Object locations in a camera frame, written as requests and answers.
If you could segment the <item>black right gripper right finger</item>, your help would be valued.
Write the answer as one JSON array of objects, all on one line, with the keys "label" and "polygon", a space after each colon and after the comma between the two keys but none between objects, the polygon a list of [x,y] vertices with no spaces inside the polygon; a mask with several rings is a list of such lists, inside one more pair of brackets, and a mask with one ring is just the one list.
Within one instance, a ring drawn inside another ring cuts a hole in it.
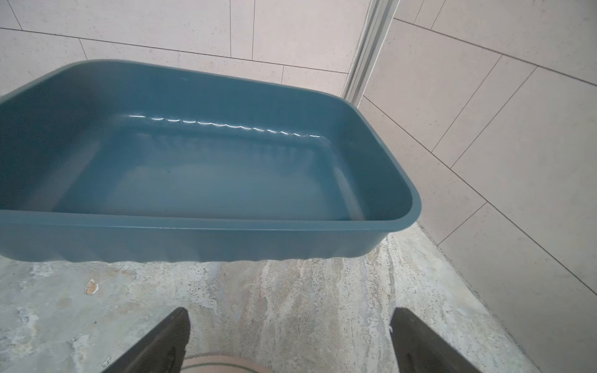
[{"label": "black right gripper right finger", "polygon": [[410,309],[394,310],[390,335],[401,373],[480,373]]}]

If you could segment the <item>pink unicorn round coaster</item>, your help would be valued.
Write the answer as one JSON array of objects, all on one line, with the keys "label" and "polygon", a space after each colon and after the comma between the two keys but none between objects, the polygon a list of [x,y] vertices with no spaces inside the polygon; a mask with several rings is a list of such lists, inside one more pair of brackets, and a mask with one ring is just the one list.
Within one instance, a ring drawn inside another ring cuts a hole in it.
[{"label": "pink unicorn round coaster", "polygon": [[190,372],[237,372],[237,373],[262,373],[271,372],[269,368],[253,361],[239,357],[225,355],[205,355],[186,358],[183,361],[182,373]]}]

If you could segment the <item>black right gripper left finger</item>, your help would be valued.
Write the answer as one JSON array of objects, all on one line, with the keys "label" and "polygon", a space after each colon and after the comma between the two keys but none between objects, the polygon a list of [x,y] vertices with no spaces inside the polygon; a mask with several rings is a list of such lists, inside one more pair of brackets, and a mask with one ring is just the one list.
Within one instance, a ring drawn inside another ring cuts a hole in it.
[{"label": "black right gripper left finger", "polygon": [[104,372],[180,372],[190,335],[188,311],[179,307]]}]

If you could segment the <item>teal plastic storage box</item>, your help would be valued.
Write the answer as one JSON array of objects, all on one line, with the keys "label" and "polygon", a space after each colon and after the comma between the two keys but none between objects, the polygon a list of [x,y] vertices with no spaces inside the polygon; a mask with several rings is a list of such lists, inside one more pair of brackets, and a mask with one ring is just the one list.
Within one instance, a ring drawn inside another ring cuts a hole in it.
[{"label": "teal plastic storage box", "polygon": [[421,198],[349,102],[119,60],[1,99],[1,254],[27,262],[359,257]]}]

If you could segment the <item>aluminium corner frame post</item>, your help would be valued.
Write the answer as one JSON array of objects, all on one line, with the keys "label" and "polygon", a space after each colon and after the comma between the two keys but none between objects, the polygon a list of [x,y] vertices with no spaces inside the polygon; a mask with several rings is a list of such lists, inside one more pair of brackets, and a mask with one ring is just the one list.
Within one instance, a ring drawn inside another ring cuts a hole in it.
[{"label": "aluminium corner frame post", "polygon": [[370,2],[342,98],[358,107],[371,78],[400,0]]}]

